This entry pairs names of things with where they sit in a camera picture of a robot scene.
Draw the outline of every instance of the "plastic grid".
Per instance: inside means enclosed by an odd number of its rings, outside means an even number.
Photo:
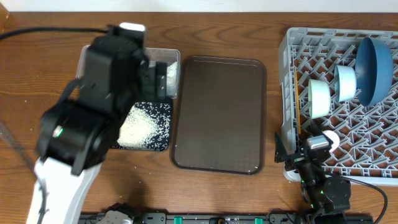
[[[292,28],[284,41],[289,48],[289,83],[287,77],[282,81],[284,88],[284,112],[292,112],[295,148],[302,144],[297,132],[297,114],[295,91],[299,93],[300,123],[302,134],[310,136],[305,128],[311,122],[309,118],[308,80],[323,80],[329,84],[331,108],[329,114],[314,119],[322,130],[332,130],[340,137],[340,145],[332,156],[325,161],[323,168],[339,175],[361,177],[398,177],[398,34],[396,32],[365,30],[332,30]],[[338,102],[334,85],[334,68],[336,65],[354,67],[356,51],[364,37],[378,38],[386,41],[394,60],[394,78],[388,96],[374,106],[360,105],[357,90],[353,100]],[[297,87],[295,89],[295,72],[297,69]]]

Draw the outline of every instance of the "blue plate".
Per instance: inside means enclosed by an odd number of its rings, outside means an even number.
[[[363,106],[381,102],[391,89],[393,74],[392,56],[389,47],[381,40],[366,37],[356,54],[355,73],[358,95]]]

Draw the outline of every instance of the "green tape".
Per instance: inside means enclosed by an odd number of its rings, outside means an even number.
[[[174,217],[174,224],[182,224],[182,217]]]
[[[262,224],[262,218],[255,218],[254,224]]]

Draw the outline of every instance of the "black tray with white grains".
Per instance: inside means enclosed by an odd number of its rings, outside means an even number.
[[[120,128],[116,149],[163,151],[171,135],[173,101],[162,103],[137,102]]]

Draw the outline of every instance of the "brown tray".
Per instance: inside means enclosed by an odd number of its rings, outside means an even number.
[[[265,159],[265,66],[202,56],[183,66],[172,162],[183,169],[257,174]]]

